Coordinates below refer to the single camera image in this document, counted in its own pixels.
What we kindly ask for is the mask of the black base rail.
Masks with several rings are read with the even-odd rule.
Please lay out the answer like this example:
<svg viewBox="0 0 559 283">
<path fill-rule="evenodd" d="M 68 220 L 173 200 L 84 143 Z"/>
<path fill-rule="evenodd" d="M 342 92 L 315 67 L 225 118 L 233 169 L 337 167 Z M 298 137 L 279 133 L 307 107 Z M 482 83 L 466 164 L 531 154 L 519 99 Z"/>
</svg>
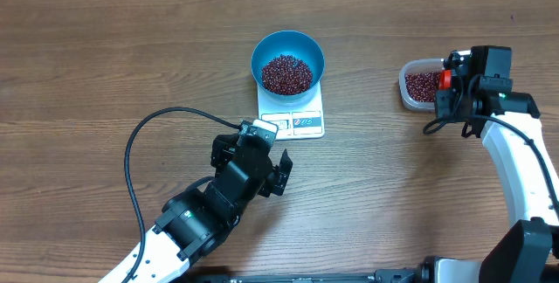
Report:
<svg viewBox="0 0 559 283">
<path fill-rule="evenodd" d="M 286 275 L 236 275 L 233 273 L 190 272 L 176 282 L 187 283 L 413 283 L 413 269 L 380 269 L 372 273 L 326 273 Z"/>
</svg>

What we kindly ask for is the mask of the red beans in bowl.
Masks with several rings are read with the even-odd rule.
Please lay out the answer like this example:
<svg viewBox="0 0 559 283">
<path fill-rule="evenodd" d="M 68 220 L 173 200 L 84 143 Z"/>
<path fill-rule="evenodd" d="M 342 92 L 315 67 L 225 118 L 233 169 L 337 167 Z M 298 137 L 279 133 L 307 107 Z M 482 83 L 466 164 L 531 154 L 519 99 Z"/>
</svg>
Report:
<svg viewBox="0 0 559 283">
<path fill-rule="evenodd" d="M 280 54 L 261 69 L 263 87 L 278 95 L 306 92 L 313 83 L 310 67 L 293 55 Z"/>
</svg>

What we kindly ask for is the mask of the white digital kitchen scale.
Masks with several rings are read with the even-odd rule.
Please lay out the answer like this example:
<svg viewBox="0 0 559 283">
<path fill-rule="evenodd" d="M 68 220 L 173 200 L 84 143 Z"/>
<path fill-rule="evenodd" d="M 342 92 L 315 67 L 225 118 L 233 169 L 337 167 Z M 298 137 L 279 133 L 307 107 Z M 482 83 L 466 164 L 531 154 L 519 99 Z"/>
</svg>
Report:
<svg viewBox="0 0 559 283">
<path fill-rule="evenodd" d="M 258 87 L 258 118 L 278 127 L 276 139 L 322 138 L 325 134 L 321 83 L 300 97 L 280 96 Z"/>
</svg>

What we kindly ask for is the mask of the blue bowl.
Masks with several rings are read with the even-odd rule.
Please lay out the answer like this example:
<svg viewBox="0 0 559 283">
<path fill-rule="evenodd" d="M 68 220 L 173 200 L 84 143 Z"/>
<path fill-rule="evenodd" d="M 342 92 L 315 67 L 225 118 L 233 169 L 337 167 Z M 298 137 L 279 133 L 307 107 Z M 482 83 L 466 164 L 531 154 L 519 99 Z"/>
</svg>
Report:
<svg viewBox="0 0 559 283">
<path fill-rule="evenodd" d="M 251 71 L 257 86 L 262 88 L 261 69 L 280 54 L 293 55 L 304 61 L 313 73 L 313 83 L 309 89 L 320 83 L 326 69 L 326 60 L 319 44 L 309 35 L 299 31 L 276 31 L 257 43 L 252 52 Z M 308 92 L 296 95 L 300 97 Z"/>
</svg>

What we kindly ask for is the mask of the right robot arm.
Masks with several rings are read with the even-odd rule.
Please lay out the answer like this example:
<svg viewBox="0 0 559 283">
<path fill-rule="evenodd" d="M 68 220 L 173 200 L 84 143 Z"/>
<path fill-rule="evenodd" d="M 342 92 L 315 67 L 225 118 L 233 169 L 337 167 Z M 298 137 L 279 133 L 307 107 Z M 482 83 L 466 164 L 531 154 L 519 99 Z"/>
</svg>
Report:
<svg viewBox="0 0 559 283">
<path fill-rule="evenodd" d="M 512 50 L 477 45 L 445 59 L 406 64 L 398 79 L 404 105 L 435 113 L 423 132 L 462 124 L 494 163 L 510 229 L 481 261 L 428 257 L 409 282 L 556 282 L 558 175 L 546 150 L 534 98 L 513 89 Z"/>
</svg>

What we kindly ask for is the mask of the clear plastic container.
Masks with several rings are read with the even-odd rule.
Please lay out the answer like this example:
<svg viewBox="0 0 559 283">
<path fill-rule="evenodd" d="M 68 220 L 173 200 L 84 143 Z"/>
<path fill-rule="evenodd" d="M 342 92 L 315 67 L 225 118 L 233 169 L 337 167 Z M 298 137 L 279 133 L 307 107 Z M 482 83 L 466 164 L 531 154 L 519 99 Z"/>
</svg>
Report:
<svg viewBox="0 0 559 283">
<path fill-rule="evenodd" d="M 398 84 L 401 94 L 401 99 L 405 108 L 411 111 L 433 113 L 435 105 L 433 102 L 419 102 L 411 98 L 408 93 L 405 78 L 409 74 L 421 72 L 440 72 L 444 69 L 444 60 L 441 58 L 435 59 L 418 59 L 408 62 L 401 69 L 398 77 Z"/>
</svg>

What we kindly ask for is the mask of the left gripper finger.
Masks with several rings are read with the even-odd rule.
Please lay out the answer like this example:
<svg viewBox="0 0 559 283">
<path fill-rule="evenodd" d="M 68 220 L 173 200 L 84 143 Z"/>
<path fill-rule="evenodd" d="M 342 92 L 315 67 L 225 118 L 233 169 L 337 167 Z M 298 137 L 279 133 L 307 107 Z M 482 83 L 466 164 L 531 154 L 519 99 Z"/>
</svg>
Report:
<svg viewBox="0 0 559 283">
<path fill-rule="evenodd" d="M 259 195 L 262 197 L 269 197 L 271 194 L 282 196 L 292 169 L 293 161 L 285 149 L 282 153 L 279 164 L 273 166 L 272 172 L 261 186 Z"/>
<path fill-rule="evenodd" d="M 212 143 L 210 165 L 222 169 L 234 156 L 238 135 L 218 135 Z"/>
</svg>

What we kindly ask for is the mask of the red scoop with blue handle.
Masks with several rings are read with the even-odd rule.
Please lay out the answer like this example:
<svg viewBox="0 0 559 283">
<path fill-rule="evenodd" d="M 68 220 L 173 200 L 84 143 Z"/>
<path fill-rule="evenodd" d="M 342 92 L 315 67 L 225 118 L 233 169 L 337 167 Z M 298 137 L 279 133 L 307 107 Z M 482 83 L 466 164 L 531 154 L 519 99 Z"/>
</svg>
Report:
<svg viewBox="0 0 559 283">
<path fill-rule="evenodd" d="M 452 70 L 444 70 L 439 76 L 439 90 L 446 90 L 452 86 Z"/>
</svg>

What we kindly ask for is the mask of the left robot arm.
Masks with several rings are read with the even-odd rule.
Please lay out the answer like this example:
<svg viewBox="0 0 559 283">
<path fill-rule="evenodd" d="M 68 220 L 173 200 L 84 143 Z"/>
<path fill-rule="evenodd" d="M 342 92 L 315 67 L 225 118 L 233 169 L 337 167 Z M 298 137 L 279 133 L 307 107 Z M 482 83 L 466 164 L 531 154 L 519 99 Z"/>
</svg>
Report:
<svg viewBox="0 0 559 283">
<path fill-rule="evenodd" d="M 276 134 L 250 127 L 245 134 L 220 135 L 212 146 L 216 174 L 205 190 L 189 187 L 171 198 L 146 232 L 144 253 L 136 246 L 101 280 L 170 282 L 187 272 L 228 238 L 256 196 L 282 195 L 293 166 L 284 153 L 278 165 L 268 154 Z"/>
</svg>

